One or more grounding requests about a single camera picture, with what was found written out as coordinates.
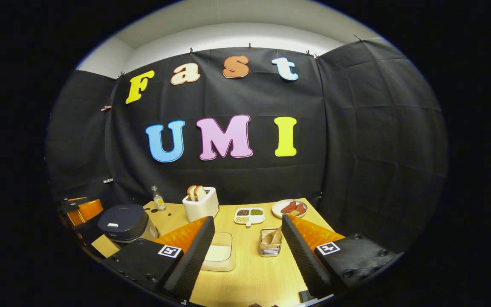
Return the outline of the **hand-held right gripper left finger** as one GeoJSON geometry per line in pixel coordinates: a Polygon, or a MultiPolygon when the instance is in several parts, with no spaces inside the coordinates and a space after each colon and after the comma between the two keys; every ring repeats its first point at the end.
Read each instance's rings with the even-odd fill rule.
{"type": "Polygon", "coordinates": [[[137,239],[103,264],[145,290],[188,301],[215,233],[212,216],[150,241],[137,239]]]}

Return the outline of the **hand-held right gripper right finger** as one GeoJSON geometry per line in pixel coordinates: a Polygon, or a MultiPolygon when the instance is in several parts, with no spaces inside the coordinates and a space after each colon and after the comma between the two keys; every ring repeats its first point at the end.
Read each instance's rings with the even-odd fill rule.
{"type": "Polygon", "coordinates": [[[286,214],[282,230],[309,293],[316,298],[343,295],[373,280],[399,254],[364,235],[349,237],[286,214]]]}

